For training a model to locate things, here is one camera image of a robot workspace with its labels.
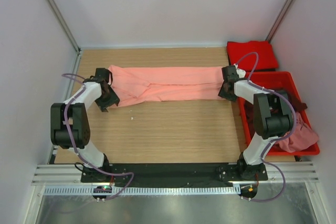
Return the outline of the salmon pink t shirt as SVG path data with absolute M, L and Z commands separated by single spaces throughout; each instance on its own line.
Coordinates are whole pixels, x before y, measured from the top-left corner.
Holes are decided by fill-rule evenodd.
M 221 67 L 118 67 L 110 65 L 119 106 L 144 102 L 219 100 Z

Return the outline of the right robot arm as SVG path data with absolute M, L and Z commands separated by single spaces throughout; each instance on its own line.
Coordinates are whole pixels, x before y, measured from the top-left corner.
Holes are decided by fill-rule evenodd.
M 277 141 L 295 130 L 296 113 L 286 91 L 261 87 L 236 65 L 222 68 L 223 84 L 218 96 L 228 101 L 242 98 L 253 105 L 254 136 L 235 165 L 220 167 L 223 181 L 266 179 L 265 156 Z

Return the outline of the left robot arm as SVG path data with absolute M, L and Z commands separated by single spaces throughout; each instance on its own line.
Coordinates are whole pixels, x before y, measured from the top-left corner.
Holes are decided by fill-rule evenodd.
M 120 99 L 112 89 L 112 72 L 97 68 L 89 78 L 65 73 L 63 77 L 80 84 L 80 89 L 62 103 L 54 103 L 50 108 L 50 138 L 53 145 L 75 153 L 100 182 L 111 177 L 111 169 L 106 155 L 99 151 L 90 140 L 91 131 L 87 116 L 88 109 L 96 104 L 101 112 L 108 107 L 119 105 Z

